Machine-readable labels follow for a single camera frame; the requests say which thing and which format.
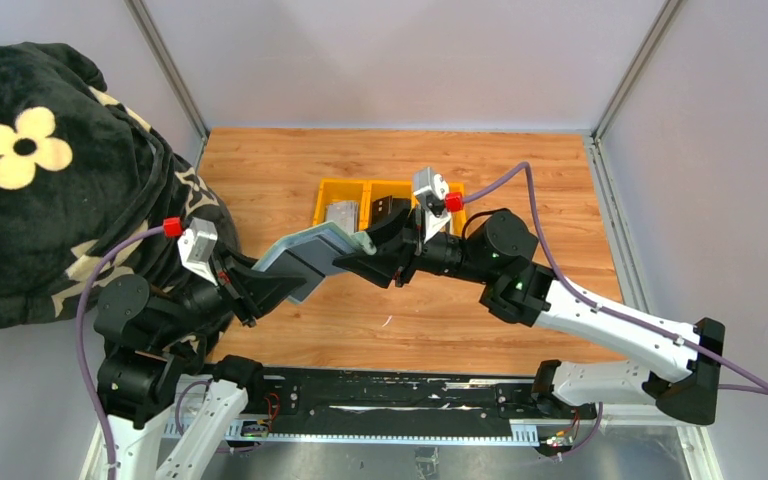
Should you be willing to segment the green card holder wallet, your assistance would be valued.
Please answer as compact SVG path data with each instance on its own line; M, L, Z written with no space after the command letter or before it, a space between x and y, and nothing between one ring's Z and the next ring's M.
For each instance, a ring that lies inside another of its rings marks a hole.
M349 233L333 221L327 221L286 235L276 241L254 264L253 270L267 274L300 276L304 283L287 298L303 303L326 277L345 273L333 261L339 257L376 252L371 237L364 232Z

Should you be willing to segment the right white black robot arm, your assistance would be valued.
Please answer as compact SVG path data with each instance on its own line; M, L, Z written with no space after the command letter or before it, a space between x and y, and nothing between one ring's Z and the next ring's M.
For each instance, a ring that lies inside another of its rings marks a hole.
M334 260L340 269L387 288L418 271L483 287L479 302L508 324L584 338L624 355L622 362L540 364L531 389L551 406L653 405L685 423L714 423L724 325L656 317L604 298L534 261L538 238L508 209L488 213L473 232L427 236L417 208L401 208L367 229L375 251Z

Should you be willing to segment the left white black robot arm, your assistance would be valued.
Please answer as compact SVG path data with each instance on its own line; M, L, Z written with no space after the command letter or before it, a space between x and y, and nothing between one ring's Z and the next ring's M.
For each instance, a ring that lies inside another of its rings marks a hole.
M299 275L271 274L253 260L221 249L208 262L213 280L199 279L175 296L131 274L106 286L94 329L105 340L97 396L104 479L199 479L231 423L246 410L266 423L285 409L286 394L265 378L264 366L228 355L206 361L216 334L234 316L253 325L302 286ZM178 382L208 373L202 404L166 459L159 458L163 430L177 414Z

